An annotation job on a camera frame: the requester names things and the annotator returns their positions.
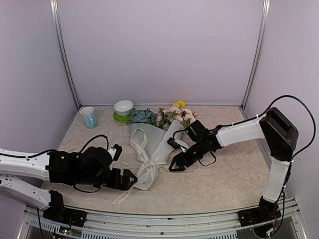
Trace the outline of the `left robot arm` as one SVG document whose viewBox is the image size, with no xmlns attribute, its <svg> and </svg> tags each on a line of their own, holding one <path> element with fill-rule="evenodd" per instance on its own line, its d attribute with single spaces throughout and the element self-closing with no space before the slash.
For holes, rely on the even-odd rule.
<svg viewBox="0 0 319 239">
<path fill-rule="evenodd" d="M 31 177 L 50 183 L 60 183 L 76 188 L 91 185 L 126 191 L 137 183 L 129 169 L 113 166 L 122 153 L 115 144 L 110 149 L 88 147 L 84 151 L 68 153 L 49 149 L 38 154 L 0 151 L 0 188 L 37 207 L 43 217 L 68 226 L 83 227 L 87 213 L 64 206 L 63 196 L 54 190 L 44 190 L 20 179 Z"/>
</svg>

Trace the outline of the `pink fake flower bunch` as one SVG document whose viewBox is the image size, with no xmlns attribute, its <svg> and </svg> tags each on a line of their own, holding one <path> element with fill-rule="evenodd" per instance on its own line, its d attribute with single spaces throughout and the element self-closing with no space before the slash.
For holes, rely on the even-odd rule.
<svg viewBox="0 0 319 239">
<path fill-rule="evenodd" d="M 156 118 L 156 126 L 167 130 L 172 122 L 176 120 L 177 122 L 182 124 L 183 128 L 186 128 L 196 120 L 196 116 L 196 112 L 186 108 L 159 108 Z"/>
</svg>

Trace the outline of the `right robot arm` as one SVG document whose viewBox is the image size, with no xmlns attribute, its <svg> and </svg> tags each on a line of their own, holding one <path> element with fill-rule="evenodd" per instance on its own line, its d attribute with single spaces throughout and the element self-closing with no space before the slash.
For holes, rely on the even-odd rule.
<svg viewBox="0 0 319 239">
<path fill-rule="evenodd" d="M 259 143 L 264 140 L 271 158 L 267 184 L 258 206 L 240 210 L 237 215 L 243 227 L 283 216 L 284 211 L 279 208 L 278 201 L 291 173 L 299 132 L 278 108 L 272 107 L 261 115 L 244 121 L 229 125 L 220 124 L 214 129 L 208 129 L 199 120 L 195 120 L 183 132 L 194 145 L 186 148 L 174 136 L 168 139 L 171 147 L 182 150 L 173 157 L 169 166 L 170 172 L 182 172 L 208 153 L 214 156 L 216 151 L 235 144 Z"/>
</svg>

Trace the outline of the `yellow fake flower stem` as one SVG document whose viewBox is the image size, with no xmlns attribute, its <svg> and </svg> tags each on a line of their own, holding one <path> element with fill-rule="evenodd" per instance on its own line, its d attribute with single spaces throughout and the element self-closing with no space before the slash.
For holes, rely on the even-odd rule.
<svg viewBox="0 0 319 239">
<path fill-rule="evenodd" d="M 187 105 L 185 100 L 178 100 L 172 104 L 173 107 L 181 108 Z"/>
</svg>

